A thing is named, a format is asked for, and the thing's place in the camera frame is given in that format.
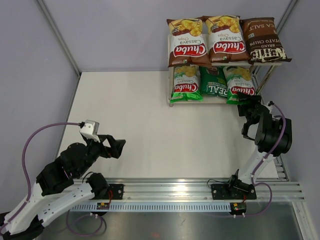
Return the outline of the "dark green Real chips bag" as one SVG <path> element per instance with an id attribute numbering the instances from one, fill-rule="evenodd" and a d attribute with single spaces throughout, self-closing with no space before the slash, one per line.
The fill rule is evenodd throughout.
<path id="1" fill-rule="evenodd" d="M 227 82 L 220 66 L 199 67 L 200 92 L 202 95 L 227 98 Z"/>

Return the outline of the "brown Chuba bag front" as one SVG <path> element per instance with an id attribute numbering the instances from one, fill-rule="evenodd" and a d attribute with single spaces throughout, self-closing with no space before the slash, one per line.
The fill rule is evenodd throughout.
<path id="1" fill-rule="evenodd" d="M 167 19 L 170 31 L 168 66 L 211 66 L 203 36 L 204 18 Z"/>

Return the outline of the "brown Chuba bag back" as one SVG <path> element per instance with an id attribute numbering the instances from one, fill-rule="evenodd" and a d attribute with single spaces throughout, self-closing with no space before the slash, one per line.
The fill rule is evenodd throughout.
<path id="1" fill-rule="evenodd" d="M 212 63 L 247 62 L 250 55 L 237 15 L 204 16 L 208 30 L 207 47 Z"/>

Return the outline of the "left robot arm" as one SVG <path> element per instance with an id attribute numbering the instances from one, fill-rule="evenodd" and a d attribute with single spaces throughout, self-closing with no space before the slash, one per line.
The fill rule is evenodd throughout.
<path id="1" fill-rule="evenodd" d="M 58 158 L 47 164 L 36 177 L 26 198 L 11 212 L 0 215 L 0 235 L 5 240 L 33 240 L 57 217 L 91 199 L 111 196 L 110 185 L 101 173 L 92 173 L 86 181 L 63 195 L 98 158 L 118 159 L 126 144 L 111 135 L 99 135 L 98 141 L 73 143 Z"/>

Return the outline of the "green Chuba bag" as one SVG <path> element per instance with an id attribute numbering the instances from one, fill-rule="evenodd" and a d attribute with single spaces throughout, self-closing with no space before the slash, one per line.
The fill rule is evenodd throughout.
<path id="1" fill-rule="evenodd" d="M 241 96 L 255 96 L 256 88 L 252 82 L 249 68 L 224 66 L 222 68 L 227 84 L 227 100 L 230 105 L 241 105 Z"/>
<path id="2" fill-rule="evenodd" d="M 200 72 L 197 65 L 174 68 L 173 89 L 169 102 L 173 104 L 188 101 L 203 101 L 200 91 Z"/>

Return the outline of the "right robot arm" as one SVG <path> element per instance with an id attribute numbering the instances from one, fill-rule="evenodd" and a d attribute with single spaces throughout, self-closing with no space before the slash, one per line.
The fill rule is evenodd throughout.
<path id="1" fill-rule="evenodd" d="M 262 104 L 259 95 L 239 93 L 238 113 L 245 117 L 241 134 L 254 141 L 255 149 L 249 160 L 231 175 L 226 192 L 232 199 L 256 199 L 256 179 L 263 169 L 292 146 L 292 120 L 286 118 L 273 102 Z"/>

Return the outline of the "brown chuba bag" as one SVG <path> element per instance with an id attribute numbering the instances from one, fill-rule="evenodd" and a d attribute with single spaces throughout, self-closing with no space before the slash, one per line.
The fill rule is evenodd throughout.
<path id="1" fill-rule="evenodd" d="M 212 63 L 247 62 L 250 55 L 237 15 L 204 16 L 208 30 L 207 47 Z"/>
<path id="2" fill-rule="evenodd" d="M 203 36 L 204 18 L 167 19 L 170 31 L 168 66 L 211 66 Z"/>

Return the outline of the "brown Kettle chips bag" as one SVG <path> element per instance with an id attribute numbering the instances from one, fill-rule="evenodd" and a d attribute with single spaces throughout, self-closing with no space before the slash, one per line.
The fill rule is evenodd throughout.
<path id="1" fill-rule="evenodd" d="M 241 19 L 246 50 L 252 63 L 290 62 L 279 39 L 273 17 Z"/>

